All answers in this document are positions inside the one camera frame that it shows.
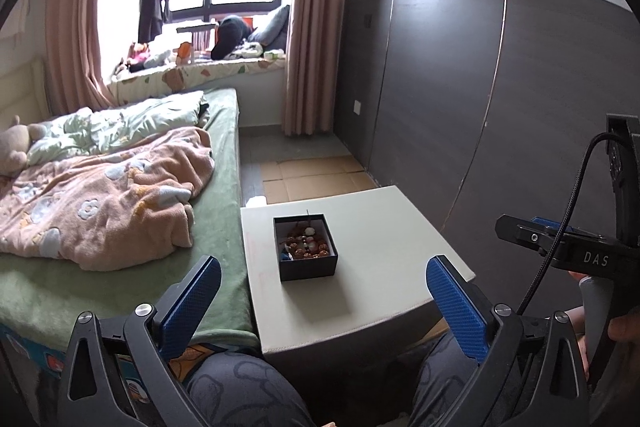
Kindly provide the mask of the person's right hand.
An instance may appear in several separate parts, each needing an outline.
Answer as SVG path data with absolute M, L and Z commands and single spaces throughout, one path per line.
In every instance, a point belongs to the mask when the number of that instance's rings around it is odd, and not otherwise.
M 602 381 L 613 387 L 639 378 L 639 279 L 610 281 L 570 272 L 582 295 L 582 304 L 567 311 L 588 387 Z

